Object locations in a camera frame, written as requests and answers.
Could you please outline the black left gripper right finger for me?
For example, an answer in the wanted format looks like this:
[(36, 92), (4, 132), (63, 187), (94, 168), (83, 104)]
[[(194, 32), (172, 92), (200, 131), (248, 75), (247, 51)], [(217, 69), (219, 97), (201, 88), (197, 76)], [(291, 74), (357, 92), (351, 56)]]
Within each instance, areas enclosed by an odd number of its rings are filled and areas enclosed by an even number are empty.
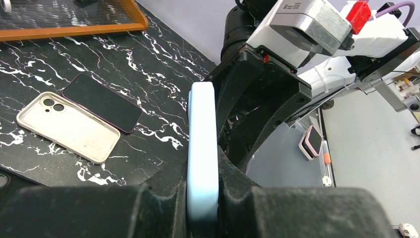
[(377, 199), (359, 188), (264, 188), (218, 148), (219, 238), (396, 238)]

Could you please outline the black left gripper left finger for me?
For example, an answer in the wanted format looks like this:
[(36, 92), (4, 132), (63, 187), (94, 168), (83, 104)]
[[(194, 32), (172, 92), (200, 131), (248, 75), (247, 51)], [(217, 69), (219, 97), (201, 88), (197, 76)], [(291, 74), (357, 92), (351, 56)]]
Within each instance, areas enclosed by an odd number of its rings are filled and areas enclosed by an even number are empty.
[(184, 238), (187, 150), (134, 186), (29, 186), (0, 207), (3, 238)]

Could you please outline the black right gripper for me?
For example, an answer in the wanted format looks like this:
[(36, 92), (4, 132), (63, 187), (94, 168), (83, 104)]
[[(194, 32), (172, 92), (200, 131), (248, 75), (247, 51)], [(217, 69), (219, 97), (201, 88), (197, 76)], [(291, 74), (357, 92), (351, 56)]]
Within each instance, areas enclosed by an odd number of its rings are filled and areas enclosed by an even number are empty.
[(247, 51), (220, 63), (205, 80), (214, 86), (218, 145), (242, 171), (274, 130), (312, 100), (309, 83)]

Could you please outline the phone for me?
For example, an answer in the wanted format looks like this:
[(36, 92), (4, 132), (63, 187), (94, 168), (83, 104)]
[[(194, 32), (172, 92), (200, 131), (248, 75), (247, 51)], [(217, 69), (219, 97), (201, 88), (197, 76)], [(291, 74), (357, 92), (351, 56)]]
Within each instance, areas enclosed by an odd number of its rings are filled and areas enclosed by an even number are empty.
[(211, 82), (193, 83), (188, 97), (187, 218), (206, 233), (217, 223), (219, 177), (215, 95)]

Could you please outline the purple edged smartphone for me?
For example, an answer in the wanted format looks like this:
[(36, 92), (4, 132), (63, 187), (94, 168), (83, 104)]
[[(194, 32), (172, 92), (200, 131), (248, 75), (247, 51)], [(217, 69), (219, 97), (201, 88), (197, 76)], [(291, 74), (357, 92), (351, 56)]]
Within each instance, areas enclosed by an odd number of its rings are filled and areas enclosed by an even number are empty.
[(137, 105), (85, 74), (77, 75), (61, 94), (125, 134), (134, 130), (142, 115)]

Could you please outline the beige pink phone case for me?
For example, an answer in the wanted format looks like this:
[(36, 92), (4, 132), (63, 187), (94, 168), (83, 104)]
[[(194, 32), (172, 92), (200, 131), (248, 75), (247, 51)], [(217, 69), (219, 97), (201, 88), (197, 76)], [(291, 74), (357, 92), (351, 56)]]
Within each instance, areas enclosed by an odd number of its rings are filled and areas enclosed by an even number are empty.
[(95, 164), (104, 163), (120, 139), (118, 129), (53, 92), (39, 94), (16, 121)]

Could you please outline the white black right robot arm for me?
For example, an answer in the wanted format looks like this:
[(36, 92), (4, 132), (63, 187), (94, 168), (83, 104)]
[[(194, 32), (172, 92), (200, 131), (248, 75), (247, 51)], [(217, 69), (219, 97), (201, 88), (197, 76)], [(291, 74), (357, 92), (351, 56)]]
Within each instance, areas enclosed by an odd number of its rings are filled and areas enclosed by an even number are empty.
[(420, 34), (398, 4), (351, 0), (239, 0), (225, 21), (215, 90), (217, 143), (237, 168), (283, 123), (420, 60)]

